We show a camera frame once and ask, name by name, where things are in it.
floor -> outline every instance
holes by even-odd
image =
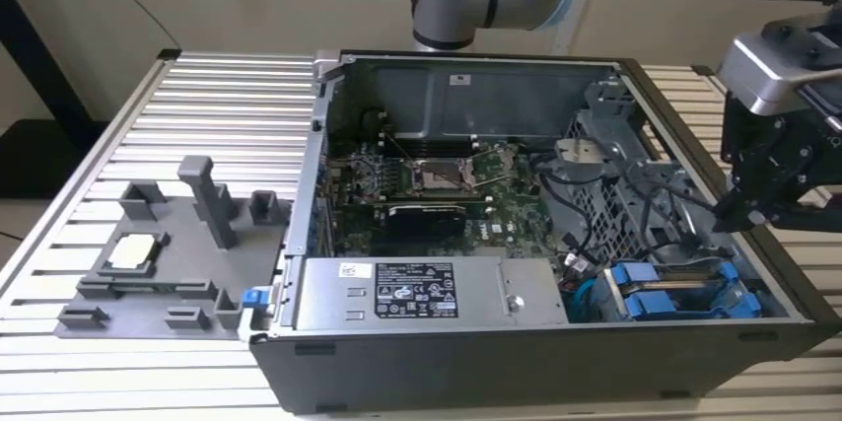
[[[49,206],[47,200],[0,199],[0,231],[25,237]],[[0,236],[0,268],[15,253],[20,242]]]

gray post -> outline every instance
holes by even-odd
[[[206,217],[206,223],[214,241],[219,248],[231,248],[236,245],[236,234],[228,222],[228,213],[211,179],[214,162],[208,157],[188,156],[182,160],[179,167],[179,179],[194,189],[196,207],[200,215]]]

white component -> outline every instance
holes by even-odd
[[[112,268],[135,270],[148,260],[154,247],[155,237],[151,234],[130,234],[120,237],[108,256]]]
[[[371,278],[371,263],[344,261],[339,264],[339,278]]]
[[[565,257],[565,265],[570,266],[577,272],[585,273],[591,266],[591,262],[583,256],[570,252]]]

power supply label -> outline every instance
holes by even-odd
[[[378,263],[375,285],[378,317],[459,317],[452,263]]]

motherboard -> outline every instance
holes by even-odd
[[[518,143],[382,138],[328,161],[335,256],[555,259],[563,244]]]

